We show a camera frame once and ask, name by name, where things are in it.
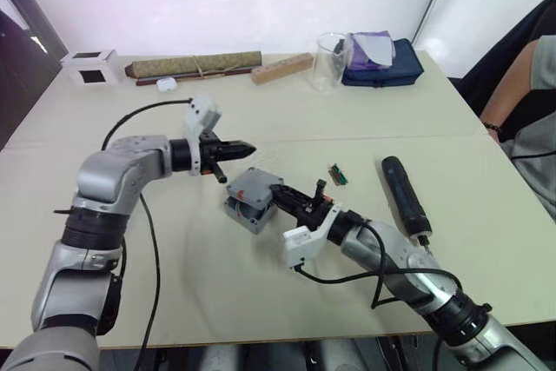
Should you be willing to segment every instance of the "gray shirt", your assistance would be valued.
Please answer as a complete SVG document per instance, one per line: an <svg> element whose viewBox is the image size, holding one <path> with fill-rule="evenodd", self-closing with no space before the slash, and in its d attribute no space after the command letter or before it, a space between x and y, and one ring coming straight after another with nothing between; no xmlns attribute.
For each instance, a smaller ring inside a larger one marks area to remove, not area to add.
<svg viewBox="0 0 556 371"><path fill-rule="evenodd" d="M556 36L543 36L533 52L531 89L556 89ZM556 151L556 112L527 125L502 148L510 158ZM556 155L512 162L556 221Z"/></svg>

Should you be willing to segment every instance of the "rolled mat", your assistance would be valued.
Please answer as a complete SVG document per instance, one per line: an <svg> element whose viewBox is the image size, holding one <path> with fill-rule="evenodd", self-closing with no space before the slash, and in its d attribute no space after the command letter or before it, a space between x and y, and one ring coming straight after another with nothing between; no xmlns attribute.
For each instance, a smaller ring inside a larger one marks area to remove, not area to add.
<svg viewBox="0 0 556 371"><path fill-rule="evenodd" d="M143 78L198 72L202 76L205 71L231 70L261 64L260 51L215 54L213 56L180 56L159 60L134 61L125 68L125 74L128 77Z"/></svg>

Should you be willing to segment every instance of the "navy blue bag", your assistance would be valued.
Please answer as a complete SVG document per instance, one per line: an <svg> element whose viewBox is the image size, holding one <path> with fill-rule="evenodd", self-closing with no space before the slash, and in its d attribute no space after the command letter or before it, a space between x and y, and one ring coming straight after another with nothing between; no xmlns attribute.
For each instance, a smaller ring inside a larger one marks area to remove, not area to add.
<svg viewBox="0 0 556 371"><path fill-rule="evenodd" d="M396 57L392 67L383 70L344 70L341 79L346 86L405 86L414 84L423 73L419 58L409 40L403 38L394 41Z"/></svg>

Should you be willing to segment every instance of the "person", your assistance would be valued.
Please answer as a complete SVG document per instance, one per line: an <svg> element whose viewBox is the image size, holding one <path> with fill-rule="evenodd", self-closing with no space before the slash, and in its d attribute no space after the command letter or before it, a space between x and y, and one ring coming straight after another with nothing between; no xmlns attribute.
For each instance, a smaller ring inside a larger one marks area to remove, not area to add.
<svg viewBox="0 0 556 371"><path fill-rule="evenodd" d="M480 114L498 143L500 126L531 90L556 89L556 35L532 41L518 54ZM501 147L556 221L556 111L522 128Z"/></svg>

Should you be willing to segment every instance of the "person's arm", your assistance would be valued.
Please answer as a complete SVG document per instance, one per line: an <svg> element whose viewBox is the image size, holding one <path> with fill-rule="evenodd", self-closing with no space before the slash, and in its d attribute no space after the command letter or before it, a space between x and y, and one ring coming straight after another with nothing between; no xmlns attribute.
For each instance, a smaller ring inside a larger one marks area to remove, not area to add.
<svg viewBox="0 0 556 371"><path fill-rule="evenodd" d="M521 99L531 91L531 66L537 43L538 41L528 43L515 58L480 114L482 122L502 125ZM499 141L494 129L488 129L488 133L496 142Z"/></svg>

